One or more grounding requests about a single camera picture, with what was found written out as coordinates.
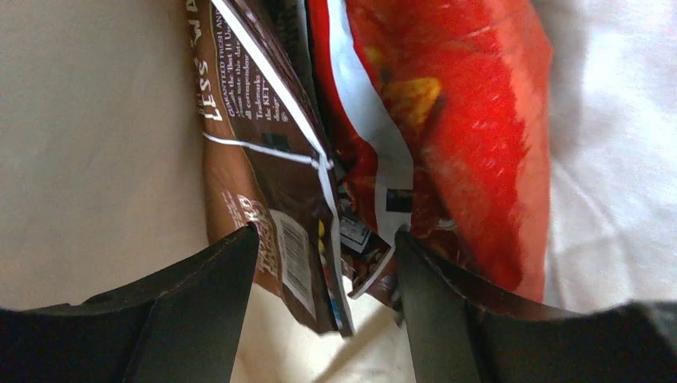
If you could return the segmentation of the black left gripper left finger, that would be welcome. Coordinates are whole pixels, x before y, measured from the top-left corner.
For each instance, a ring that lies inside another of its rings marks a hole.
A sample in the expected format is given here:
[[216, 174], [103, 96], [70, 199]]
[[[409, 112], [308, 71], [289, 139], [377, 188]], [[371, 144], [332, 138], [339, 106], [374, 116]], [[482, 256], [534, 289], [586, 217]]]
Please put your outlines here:
[[229, 381], [258, 246], [247, 225], [79, 305], [2, 310], [2, 381]]

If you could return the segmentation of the red chip bag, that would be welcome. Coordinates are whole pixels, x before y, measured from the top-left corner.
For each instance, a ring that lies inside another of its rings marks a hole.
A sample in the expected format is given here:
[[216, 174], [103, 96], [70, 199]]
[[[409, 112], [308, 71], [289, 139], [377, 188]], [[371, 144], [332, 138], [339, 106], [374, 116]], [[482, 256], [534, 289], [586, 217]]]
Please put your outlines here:
[[386, 243], [353, 261], [353, 295], [379, 295], [408, 227], [542, 302], [552, 47], [532, 3], [309, 1], [307, 17], [345, 207]]

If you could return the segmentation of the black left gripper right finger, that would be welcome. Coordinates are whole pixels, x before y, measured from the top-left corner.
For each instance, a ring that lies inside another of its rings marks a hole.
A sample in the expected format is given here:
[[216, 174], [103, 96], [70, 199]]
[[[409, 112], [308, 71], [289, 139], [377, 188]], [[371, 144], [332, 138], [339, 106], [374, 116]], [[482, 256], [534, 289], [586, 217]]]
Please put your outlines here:
[[676, 304], [576, 314], [522, 298], [395, 237], [419, 382], [673, 382]]

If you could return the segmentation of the brown snack bag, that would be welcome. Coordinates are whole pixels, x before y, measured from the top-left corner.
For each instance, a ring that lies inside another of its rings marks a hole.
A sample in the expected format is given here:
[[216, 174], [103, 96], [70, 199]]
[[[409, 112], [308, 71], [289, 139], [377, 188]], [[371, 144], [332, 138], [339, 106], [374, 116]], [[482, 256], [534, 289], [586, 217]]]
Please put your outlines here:
[[254, 224], [255, 283], [316, 333], [352, 335], [338, 183], [316, 108], [304, 2], [187, 1], [184, 11], [208, 238]]

